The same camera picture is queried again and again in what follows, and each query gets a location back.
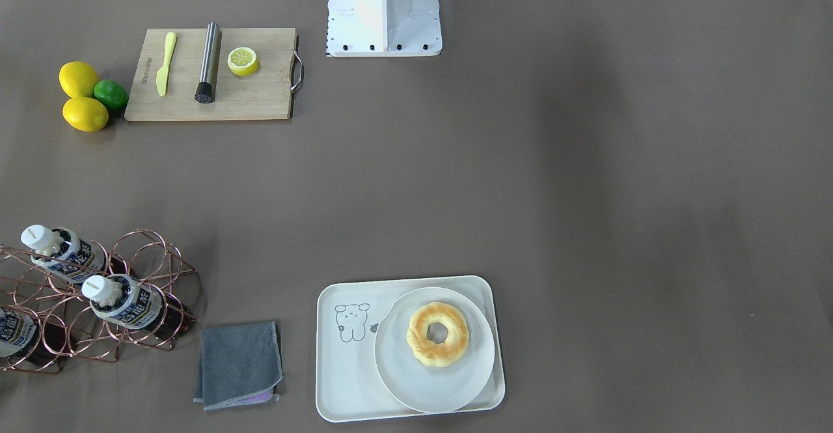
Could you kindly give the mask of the yellow lemon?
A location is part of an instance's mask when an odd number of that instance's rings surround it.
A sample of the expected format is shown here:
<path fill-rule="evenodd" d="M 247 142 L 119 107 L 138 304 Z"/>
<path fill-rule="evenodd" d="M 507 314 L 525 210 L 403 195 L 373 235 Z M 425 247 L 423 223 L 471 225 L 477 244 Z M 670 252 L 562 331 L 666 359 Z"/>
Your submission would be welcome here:
<path fill-rule="evenodd" d="M 59 70 L 60 86 L 69 98 L 92 98 L 99 81 L 92 65 L 83 61 L 65 63 Z"/>
<path fill-rule="evenodd" d="M 95 98 L 79 97 L 66 101 L 62 115 L 68 124 L 81 132 L 98 132 L 110 118 L 107 108 Z"/>

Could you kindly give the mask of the half lemon slice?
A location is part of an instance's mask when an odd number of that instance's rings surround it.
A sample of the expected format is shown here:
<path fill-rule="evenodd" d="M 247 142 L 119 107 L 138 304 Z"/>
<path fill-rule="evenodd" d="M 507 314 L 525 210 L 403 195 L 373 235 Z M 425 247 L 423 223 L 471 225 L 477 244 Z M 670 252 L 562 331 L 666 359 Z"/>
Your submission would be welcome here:
<path fill-rule="evenodd" d="M 246 77 L 260 67 L 258 53 L 245 46 L 233 48 L 226 57 L 226 65 L 234 75 Z"/>

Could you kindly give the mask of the white round plate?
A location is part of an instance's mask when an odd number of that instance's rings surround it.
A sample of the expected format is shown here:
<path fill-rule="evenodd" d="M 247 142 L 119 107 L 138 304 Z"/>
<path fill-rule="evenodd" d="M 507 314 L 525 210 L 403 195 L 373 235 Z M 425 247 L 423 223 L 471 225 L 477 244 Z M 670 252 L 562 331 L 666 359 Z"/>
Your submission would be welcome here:
<path fill-rule="evenodd" d="M 407 343 L 411 315 L 431 302 L 449 303 L 466 318 L 470 338 L 467 353 L 449 367 L 425 367 Z M 432 324 L 428 337 L 446 338 L 446 328 Z M 417 288 L 399 297 L 381 321 L 374 344 L 377 371 L 387 391 L 407 408 L 426 414 L 461 409 L 487 385 L 496 361 L 496 341 L 487 318 L 475 303 L 449 288 Z"/>

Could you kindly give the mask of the green lime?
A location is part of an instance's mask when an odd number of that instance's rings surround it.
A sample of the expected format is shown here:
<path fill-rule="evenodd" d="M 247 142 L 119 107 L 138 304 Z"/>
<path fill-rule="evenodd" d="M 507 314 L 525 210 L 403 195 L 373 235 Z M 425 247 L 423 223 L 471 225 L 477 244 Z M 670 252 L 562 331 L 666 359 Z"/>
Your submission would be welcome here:
<path fill-rule="evenodd" d="M 99 80 L 93 87 L 93 98 L 107 109 L 119 111 L 125 109 L 129 101 L 129 94 L 120 83 L 112 79 Z"/>

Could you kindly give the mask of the middle tea bottle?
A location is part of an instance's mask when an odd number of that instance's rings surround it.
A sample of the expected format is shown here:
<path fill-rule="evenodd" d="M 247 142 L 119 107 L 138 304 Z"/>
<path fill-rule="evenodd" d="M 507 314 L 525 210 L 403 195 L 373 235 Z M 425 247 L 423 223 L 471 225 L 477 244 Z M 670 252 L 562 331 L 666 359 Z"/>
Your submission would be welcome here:
<path fill-rule="evenodd" d="M 176 340 L 193 325 L 193 315 L 184 303 L 125 273 L 90 276 L 81 285 L 81 293 L 102 320 L 159 340 Z"/>

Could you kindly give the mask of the cream serving tray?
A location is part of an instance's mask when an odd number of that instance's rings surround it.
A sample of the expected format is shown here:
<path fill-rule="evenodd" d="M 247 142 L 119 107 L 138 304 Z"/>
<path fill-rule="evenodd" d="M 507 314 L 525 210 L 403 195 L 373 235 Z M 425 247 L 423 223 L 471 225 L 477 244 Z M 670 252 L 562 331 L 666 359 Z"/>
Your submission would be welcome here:
<path fill-rule="evenodd" d="M 417 415 L 384 386 L 374 358 L 381 321 L 393 303 L 417 288 L 441 287 L 466 296 L 481 309 L 496 341 L 496 361 L 487 385 L 456 412 L 491 410 L 506 391 L 502 347 L 491 285 L 477 275 L 336 283 L 316 303 L 316 409 L 333 423 Z"/>

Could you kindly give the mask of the steel muddler black tip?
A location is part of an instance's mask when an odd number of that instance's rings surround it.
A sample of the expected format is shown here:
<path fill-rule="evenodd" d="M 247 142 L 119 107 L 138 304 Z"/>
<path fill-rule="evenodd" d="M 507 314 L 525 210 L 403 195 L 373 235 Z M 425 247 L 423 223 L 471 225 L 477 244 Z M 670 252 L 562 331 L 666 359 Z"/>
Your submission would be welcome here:
<path fill-rule="evenodd" d="M 200 76 L 194 100 L 200 104 L 210 104 L 215 98 L 215 83 L 218 71 L 218 56 L 221 46 L 221 30 L 216 21 L 206 27 L 206 40 Z"/>

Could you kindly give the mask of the edge tea bottle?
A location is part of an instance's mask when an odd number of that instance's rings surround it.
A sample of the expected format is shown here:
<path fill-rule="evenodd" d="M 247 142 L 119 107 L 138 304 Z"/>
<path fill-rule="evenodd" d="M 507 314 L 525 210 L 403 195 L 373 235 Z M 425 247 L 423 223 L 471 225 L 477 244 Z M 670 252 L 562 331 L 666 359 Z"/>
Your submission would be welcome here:
<path fill-rule="evenodd" d="M 66 332 L 62 327 L 41 322 L 19 309 L 1 309 L 1 356 L 9 361 L 47 367 L 65 345 Z"/>

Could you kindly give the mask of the lower yellow lemon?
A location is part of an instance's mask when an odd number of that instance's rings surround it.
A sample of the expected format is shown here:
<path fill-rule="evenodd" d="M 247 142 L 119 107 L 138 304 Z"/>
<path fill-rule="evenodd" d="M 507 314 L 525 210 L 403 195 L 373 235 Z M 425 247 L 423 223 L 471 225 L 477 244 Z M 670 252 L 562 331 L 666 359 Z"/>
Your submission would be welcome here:
<path fill-rule="evenodd" d="M 98 132 L 110 118 L 107 108 L 95 98 L 79 97 L 66 101 L 62 115 L 68 124 L 81 132 Z"/>

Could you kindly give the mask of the yellow plastic knife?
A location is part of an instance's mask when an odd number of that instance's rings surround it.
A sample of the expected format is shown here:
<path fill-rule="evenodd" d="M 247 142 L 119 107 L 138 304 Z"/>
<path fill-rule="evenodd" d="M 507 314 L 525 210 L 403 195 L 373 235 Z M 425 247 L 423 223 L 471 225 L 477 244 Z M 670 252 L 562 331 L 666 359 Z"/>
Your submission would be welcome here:
<path fill-rule="evenodd" d="M 165 35 L 164 50 L 163 50 L 163 64 L 158 69 L 156 74 L 156 89 L 157 94 L 163 97 L 167 93 L 167 85 L 169 85 L 169 71 L 171 68 L 172 56 L 178 42 L 178 33 L 169 31 Z"/>

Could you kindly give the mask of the upper yellow lemon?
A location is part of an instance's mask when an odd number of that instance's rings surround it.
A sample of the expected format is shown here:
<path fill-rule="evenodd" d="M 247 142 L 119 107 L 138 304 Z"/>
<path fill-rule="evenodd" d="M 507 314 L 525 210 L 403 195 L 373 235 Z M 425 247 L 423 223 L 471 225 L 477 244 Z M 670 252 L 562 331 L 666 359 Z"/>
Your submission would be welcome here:
<path fill-rule="evenodd" d="M 92 65 L 83 61 L 65 63 L 59 70 L 60 86 L 69 98 L 92 98 L 99 81 Z"/>

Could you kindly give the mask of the bamboo cutting board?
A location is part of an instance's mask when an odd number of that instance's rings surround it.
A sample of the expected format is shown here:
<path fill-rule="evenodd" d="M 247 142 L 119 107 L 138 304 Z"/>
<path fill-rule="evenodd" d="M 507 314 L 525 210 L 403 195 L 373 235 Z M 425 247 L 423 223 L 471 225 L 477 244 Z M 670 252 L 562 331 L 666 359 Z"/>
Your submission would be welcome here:
<path fill-rule="evenodd" d="M 164 96 L 157 93 L 157 72 L 163 65 L 170 29 L 148 29 L 138 57 L 133 86 L 124 112 L 128 122 L 207 122 L 286 120 L 292 114 L 297 30 L 294 27 L 223 27 L 217 51 L 213 100 L 195 100 L 204 57 L 206 27 L 179 29 Z M 247 46 L 258 56 L 258 71 L 238 77 L 227 67 L 233 48 Z"/>

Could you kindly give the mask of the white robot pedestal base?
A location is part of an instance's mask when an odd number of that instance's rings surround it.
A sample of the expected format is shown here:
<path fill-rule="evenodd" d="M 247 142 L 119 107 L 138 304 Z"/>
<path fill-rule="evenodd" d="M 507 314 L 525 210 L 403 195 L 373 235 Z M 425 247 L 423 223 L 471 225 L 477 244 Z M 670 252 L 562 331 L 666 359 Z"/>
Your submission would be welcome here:
<path fill-rule="evenodd" d="M 328 57 L 431 57 L 443 52 L 439 0 L 328 0 Z"/>

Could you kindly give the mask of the grey folded cloth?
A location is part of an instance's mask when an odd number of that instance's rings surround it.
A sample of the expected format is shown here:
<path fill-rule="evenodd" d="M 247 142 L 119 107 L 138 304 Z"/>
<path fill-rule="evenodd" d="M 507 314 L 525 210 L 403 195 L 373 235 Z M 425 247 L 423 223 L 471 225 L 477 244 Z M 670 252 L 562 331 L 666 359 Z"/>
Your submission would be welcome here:
<path fill-rule="evenodd" d="M 209 326 L 200 332 L 194 402 L 205 410 L 278 400 L 283 381 L 274 321 Z"/>

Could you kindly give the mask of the tea bottle white cap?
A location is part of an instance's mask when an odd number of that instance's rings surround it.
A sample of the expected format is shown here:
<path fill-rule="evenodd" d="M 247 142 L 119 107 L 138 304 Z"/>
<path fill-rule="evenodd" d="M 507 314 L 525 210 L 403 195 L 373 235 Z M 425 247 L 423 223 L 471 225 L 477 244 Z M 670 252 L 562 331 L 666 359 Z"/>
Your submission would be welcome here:
<path fill-rule="evenodd" d="M 127 264 L 103 246 L 84 240 L 71 229 L 30 225 L 21 232 L 21 242 L 32 251 L 31 261 L 74 287 L 93 275 L 127 273 Z"/>

